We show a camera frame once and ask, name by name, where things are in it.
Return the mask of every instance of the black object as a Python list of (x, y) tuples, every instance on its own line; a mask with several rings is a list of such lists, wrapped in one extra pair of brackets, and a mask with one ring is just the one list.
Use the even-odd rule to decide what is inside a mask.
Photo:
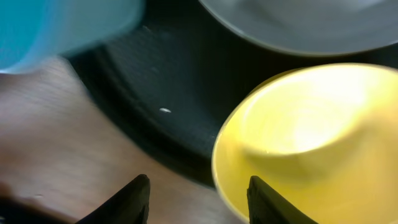
[(0, 197), (0, 224), (67, 224), (11, 198)]
[(398, 67), (398, 48), (338, 58), (283, 55), (232, 34), (197, 0), (147, 0), (139, 28), (69, 59), (97, 105), (143, 150), (213, 185), (216, 135), (258, 84), (326, 63)]
[(141, 174), (76, 224), (146, 224), (149, 193), (149, 179)]
[(317, 224), (257, 176), (250, 178), (248, 203), (250, 224)]

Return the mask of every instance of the blue container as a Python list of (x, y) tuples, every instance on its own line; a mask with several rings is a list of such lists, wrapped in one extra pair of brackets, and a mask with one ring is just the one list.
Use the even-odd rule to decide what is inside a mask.
[(0, 0), (0, 73), (24, 73), (140, 21), (144, 0)]

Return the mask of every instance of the black plate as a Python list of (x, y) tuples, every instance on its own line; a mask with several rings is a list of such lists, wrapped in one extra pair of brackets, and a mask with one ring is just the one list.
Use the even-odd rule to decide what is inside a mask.
[(99, 107), (143, 150), (213, 185), (215, 137), (256, 85), (326, 63), (398, 67), (398, 48), (339, 58), (283, 55), (235, 36), (197, 0), (148, 0), (138, 29), (70, 61)]

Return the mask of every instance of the gray plate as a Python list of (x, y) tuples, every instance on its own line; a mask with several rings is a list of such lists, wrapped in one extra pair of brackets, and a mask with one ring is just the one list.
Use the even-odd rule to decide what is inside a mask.
[(200, 0), (235, 34), (297, 55), (341, 55), (398, 41), (397, 0)]

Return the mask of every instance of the wooden table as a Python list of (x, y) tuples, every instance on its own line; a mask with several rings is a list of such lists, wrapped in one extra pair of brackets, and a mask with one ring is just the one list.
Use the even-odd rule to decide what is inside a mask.
[(75, 222), (139, 174), (152, 186), (148, 223), (241, 223), (213, 189), (172, 172), (120, 132), (66, 60), (0, 75), (0, 194)]

